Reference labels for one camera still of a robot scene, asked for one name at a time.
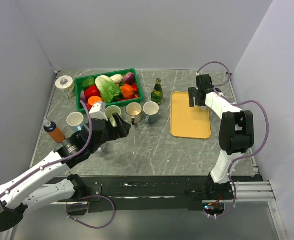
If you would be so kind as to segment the cream ribbed mug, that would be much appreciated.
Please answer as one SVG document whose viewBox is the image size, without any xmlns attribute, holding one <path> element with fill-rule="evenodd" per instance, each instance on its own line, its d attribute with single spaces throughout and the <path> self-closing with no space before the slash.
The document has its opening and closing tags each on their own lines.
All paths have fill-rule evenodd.
<svg viewBox="0 0 294 240">
<path fill-rule="evenodd" d="M 125 113 L 128 122 L 131 125 L 139 123 L 142 119 L 142 107 L 139 103 L 132 102 L 125 107 Z"/>
</svg>

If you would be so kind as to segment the green mug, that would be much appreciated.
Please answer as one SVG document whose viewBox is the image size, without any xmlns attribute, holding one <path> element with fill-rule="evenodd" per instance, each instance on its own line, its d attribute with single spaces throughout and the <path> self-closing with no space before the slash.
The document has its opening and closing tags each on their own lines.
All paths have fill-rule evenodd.
<svg viewBox="0 0 294 240">
<path fill-rule="evenodd" d="M 116 105 L 111 105 L 105 108 L 105 115 L 109 120 L 113 120 L 112 114 L 117 113 L 119 116 L 121 115 L 121 109 Z"/>
</svg>

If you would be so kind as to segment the dark grey blue mug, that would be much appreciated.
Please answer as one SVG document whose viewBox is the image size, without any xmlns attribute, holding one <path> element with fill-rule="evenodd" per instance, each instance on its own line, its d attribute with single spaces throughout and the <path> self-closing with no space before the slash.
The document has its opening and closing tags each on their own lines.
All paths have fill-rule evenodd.
<svg viewBox="0 0 294 240">
<path fill-rule="evenodd" d="M 146 102 L 143 105 L 142 110 L 145 115 L 144 120 L 146 123 L 153 124 L 157 122 L 157 120 L 159 119 L 159 106 L 157 103 L 153 101 Z"/>
</svg>

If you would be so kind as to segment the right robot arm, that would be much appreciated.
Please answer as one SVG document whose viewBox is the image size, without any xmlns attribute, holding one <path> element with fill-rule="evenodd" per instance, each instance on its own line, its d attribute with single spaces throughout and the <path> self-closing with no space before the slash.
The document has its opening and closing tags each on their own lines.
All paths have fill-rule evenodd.
<svg viewBox="0 0 294 240">
<path fill-rule="evenodd" d="M 206 195 L 214 200 L 231 190 L 234 160 L 240 159 L 254 144 L 253 114 L 227 101 L 223 93 L 215 90 L 208 74 L 196 76 L 196 86 L 188 89 L 188 97 L 191 108 L 207 107 L 221 120 L 218 136 L 221 150 L 205 185 Z"/>
</svg>

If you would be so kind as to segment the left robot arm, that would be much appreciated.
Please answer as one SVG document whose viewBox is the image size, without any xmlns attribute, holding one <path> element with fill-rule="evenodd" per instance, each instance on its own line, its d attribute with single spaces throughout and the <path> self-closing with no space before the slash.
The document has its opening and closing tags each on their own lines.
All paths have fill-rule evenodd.
<svg viewBox="0 0 294 240">
<path fill-rule="evenodd" d="M 116 125 L 106 119 L 92 118 L 81 130 L 63 140 L 37 165 L 14 180 L 0 185 L 0 232 L 17 225 L 27 212 L 61 200 L 80 201 L 87 187 L 76 174 L 57 184 L 45 187 L 49 180 L 87 160 L 99 147 L 109 141 L 125 138 L 131 125 L 112 115 Z"/>
</svg>

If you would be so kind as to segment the yellow tray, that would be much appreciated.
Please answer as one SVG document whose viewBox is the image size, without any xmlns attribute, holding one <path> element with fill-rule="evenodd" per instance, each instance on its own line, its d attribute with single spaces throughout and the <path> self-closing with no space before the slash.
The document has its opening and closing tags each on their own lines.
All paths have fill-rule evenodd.
<svg viewBox="0 0 294 240">
<path fill-rule="evenodd" d="M 209 109 L 190 107 L 188 93 L 173 92 L 170 97 L 170 133 L 180 138 L 210 138 Z"/>
</svg>

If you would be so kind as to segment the red chili toy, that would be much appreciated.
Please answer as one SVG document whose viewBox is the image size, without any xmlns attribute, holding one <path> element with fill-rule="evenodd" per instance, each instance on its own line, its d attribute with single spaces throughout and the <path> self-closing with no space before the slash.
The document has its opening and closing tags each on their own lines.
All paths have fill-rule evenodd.
<svg viewBox="0 0 294 240">
<path fill-rule="evenodd" d="M 132 84 L 131 84 L 131 87 L 132 87 L 132 89 L 133 89 L 133 91 L 134 91 L 134 98 L 138 98 L 139 95 L 138 95 L 138 88 L 137 88 L 136 83 L 132 83 Z"/>
</svg>

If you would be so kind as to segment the orange pumpkin toy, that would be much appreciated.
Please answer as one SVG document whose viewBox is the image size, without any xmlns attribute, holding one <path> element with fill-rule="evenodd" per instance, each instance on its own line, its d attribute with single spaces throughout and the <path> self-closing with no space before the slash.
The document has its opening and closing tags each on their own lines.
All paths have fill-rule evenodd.
<svg viewBox="0 0 294 240">
<path fill-rule="evenodd" d="M 121 93 L 124 98 L 131 99 L 134 96 L 134 89 L 129 84 L 124 84 L 120 87 Z"/>
</svg>

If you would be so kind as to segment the green glass bottle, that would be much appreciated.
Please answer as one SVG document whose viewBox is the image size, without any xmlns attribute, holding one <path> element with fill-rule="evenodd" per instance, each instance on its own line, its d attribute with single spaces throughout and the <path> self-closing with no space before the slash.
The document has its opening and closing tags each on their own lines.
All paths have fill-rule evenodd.
<svg viewBox="0 0 294 240">
<path fill-rule="evenodd" d="M 156 104 L 160 105 L 163 100 L 163 90 L 161 87 L 161 79 L 157 78 L 155 80 L 155 86 L 151 92 L 151 100 Z"/>
</svg>

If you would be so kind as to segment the green plastic crate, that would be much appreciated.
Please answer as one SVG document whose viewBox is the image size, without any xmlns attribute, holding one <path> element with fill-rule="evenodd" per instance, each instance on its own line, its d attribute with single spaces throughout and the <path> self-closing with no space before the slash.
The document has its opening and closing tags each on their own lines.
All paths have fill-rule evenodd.
<svg viewBox="0 0 294 240">
<path fill-rule="evenodd" d="M 111 77 L 112 75 L 115 75 L 115 74 L 125 75 L 127 73 L 133 73 L 134 74 L 135 83 L 137 85 L 137 95 L 138 95 L 138 97 L 137 98 L 133 98 L 133 99 L 120 100 L 120 101 L 115 101 L 115 102 L 107 103 L 106 104 L 106 107 L 108 107 L 108 106 L 118 106 L 118 107 L 122 108 L 122 107 L 125 107 L 127 104 L 133 103 L 133 102 L 136 102 L 136 103 L 139 103 L 140 104 L 142 102 L 142 100 L 143 100 L 143 91 L 141 89 L 140 81 L 138 79 L 138 76 L 136 74 L 135 69 L 129 68 L 129 69 L 111 71 L 111 72 L 106 72 L 106 73 L 98 73 L 98 74 L 94 74 L 94 75 L 90 75 L 90 76 L 84 76 L 84 77 L 77 77 L 77 78 L 75 78 L 74 79 L 74 89 L 75 89 L 75 99 L 76 99 L 76 109 L 77 109 L 77 111 L 80 112 L 80 113 L 82 113 L 82 114 L 85 113 L 84 108 L 80 104 L 80 92 L 82 91 L 81 83 L 86 78 L 89 78 L 89 77 L 96 78 L 96 77 L 98 77 L 100 75 L 105 75 L 105 76 Z"/>
</svg>

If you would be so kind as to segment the green napa cabbage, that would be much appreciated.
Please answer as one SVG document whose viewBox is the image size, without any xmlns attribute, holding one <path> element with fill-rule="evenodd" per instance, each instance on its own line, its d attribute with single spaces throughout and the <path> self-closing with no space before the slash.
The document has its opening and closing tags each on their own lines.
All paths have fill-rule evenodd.
<svg viewBox="0 0 294 240">
<path fill-rule="evenodd" d="M 95 79 L 95 86 L 97 87 L 102 101 L 106 104 L 115 102 L 121 97 L 120 88 L 107 76 L 100 75 Z"/>
</svg>

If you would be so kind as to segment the red bell pepper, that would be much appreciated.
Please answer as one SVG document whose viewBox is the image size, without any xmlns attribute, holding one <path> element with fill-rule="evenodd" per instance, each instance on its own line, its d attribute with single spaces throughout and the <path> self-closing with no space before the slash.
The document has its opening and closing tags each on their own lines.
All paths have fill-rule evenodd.
<svg viewBox="0 0 294 240">
<path fill-rule="evenodd" d="M 100 92 L 95 85 L 92 85 L 84 91 L 84 96 L 88 100 L 90 97 L 100 97 Z"/>
</svg>

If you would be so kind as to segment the purple onion toy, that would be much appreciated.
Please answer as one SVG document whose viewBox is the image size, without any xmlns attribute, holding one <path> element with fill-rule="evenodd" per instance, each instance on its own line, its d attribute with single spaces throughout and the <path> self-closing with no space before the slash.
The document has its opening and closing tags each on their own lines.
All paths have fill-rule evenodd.
<svg viewBox="0 0 294 240">
<path fill-rule="evenodd" d="M 135 75 L 132 72 L 125 74 L 123 77 L 123 82 L 124 84 L 131 85 L 135 82 Z"/>
</svg>

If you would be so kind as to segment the orange spray bottle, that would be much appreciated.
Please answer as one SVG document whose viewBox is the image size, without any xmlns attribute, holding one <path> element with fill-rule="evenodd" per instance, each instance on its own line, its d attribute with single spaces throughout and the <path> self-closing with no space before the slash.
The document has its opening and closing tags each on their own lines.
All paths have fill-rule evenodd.
<svg viewBox="0 0 294 240">
<path fill-rule="evenodd" d="M 65 139 L 57 125 L 53 121 L 47 120 L 46 117 L 43 118 L 43 129 L 55 143 L 60 144 Z"/>
</svg>

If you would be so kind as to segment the white green paper cup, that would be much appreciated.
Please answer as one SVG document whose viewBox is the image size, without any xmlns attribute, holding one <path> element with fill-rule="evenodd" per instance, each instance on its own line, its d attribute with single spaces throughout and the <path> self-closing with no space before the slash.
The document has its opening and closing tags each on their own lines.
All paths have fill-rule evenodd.
<svg viewBox="0 0 294 240">
<path fill-rule="evenodd" d="M 55 80 L 55 87 L 66 99 L 71 99 L 75 96 L 74 82 L 68 75 L 63 75 Z"/>
</svg>

